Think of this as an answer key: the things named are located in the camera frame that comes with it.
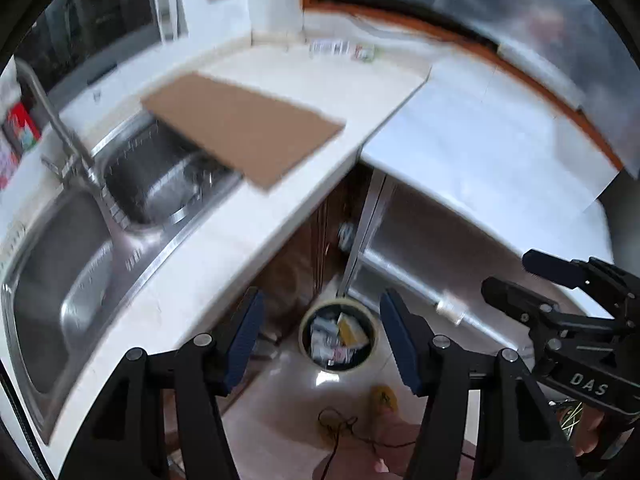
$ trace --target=stainless steel sink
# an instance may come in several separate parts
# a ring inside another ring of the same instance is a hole
[[[12,364],[45,443],[117,311],[241,179],[146,112],[91,155],[106,185],[66,186],[2,285]]]

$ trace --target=cardboard sheet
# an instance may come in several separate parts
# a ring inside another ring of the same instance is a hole
[[[313,111],[194,73],[142,104],[263,189],[344,127]]]

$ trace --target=metal rod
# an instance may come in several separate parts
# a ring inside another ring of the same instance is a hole
[[[47,93],[44,91],[38,76],[33,71],[33,68],[22,59],[15,59],[15,67],[18,78],[29,86],[31,92],[33,92],[36,100],[42,105],[44,111],[49,117],[51,127],[58,134],[60,140],[66,144],[66,146],[77,156],[86,170],[89,170],[94,165],[94,160],[89,154],[89,151],[85,148],[84,144],[78,139],[73,131],[69,130],[65,124],[60,120],[60,116],[55,111],[51,101],[47,97]]]

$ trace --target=trash can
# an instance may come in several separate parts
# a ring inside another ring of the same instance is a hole
[[[357,320],[369,339],[369,343],[362,348],[354,351],[351,361],[348,363],[337,362],[318,362],[312,358],[311,354],[311,325],[316,317],[322,317],[326,320],[337,320],[340,314],[346,314]],[[334,300],[319,303],[309,309],[300,322],[300,330],[298,332],[298,344],[300,351],[309,358],[316,366],[327,370],[328,372],[345,372],[353,370],[361,366],[369,358],[378,343],[378,320],[372,315],[367,307],[363,304],[350,300],[349,298],[336,298]]]

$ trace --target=yellow object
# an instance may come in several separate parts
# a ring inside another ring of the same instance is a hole
[[[391,387],[386,384],[379,384],[371,388],[370,403],[374,415],[379,415],[385,410],[398,412],[398,398]]]
[[[338,318],[338,329],[340,339],[347,348],[359,349],[369,343],[369,338],[358,321],[345,313],[340,314]]]

